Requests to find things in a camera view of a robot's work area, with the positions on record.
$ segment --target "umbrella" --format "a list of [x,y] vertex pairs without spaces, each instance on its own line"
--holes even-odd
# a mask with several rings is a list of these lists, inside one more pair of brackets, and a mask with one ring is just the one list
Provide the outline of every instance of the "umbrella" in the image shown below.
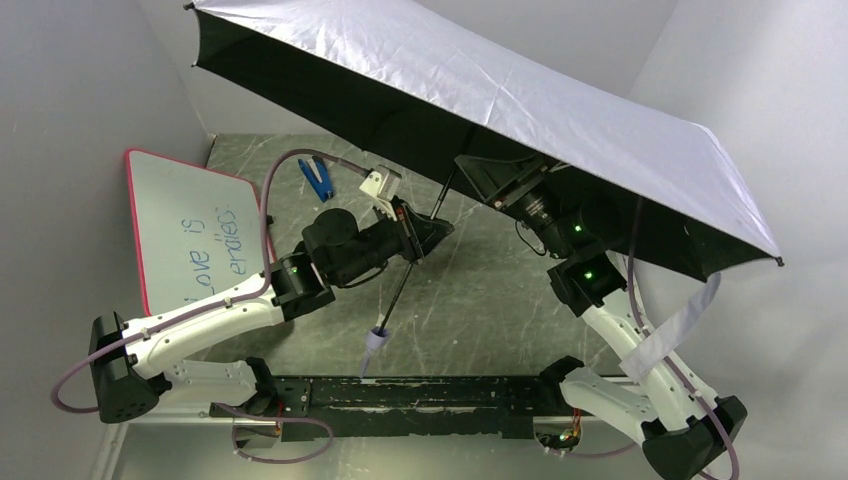
[[[625,232],[646,199],[641,260],[705,280],[779,256],[709,130],[555,72],[412,1],[190,7],[200,26],[198,67],[432,180],[445,183],[461,154],[542,154],[569,166],[545,176],[550,191],[566,205],[611,199]],[[451,187],[480,197],[466,178]],[[626,254],[629,240],[614,249]]]

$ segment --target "marble surface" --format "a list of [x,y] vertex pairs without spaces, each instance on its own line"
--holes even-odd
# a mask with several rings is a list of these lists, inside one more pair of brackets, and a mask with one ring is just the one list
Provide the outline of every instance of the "marble surface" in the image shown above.
[[[330,135],[221,135],[210,169],[260,185],[281,153],[314,148],[359,165],[383,163],[403,174],[397,195],[429,213],[441,186]],[[329,165],[336,197],[322,204],[297,162],[285,162],[271,190],[270,228],[278,255],[290,252],[301,230],[321,211],[345,208],[360,228],[376,218],[359,192],[360,178]],[[451,192],[439,214],[456,231],[416,266],[389,321],[391,341],[371,361],[369,375],[537,374],[564,355],[583,359],[600,374],[619,374],[606,343],[554,296],[540,258],[516,236],[513,220]],[[522,232],[537,244],[530,231]],[[363,286],[335,289],[336,301],[277,327],[240,335],[194,358],[264,358],[280,375],[355,375],[364,334],[385,310],[404,270],[396,257],[383,275]]]

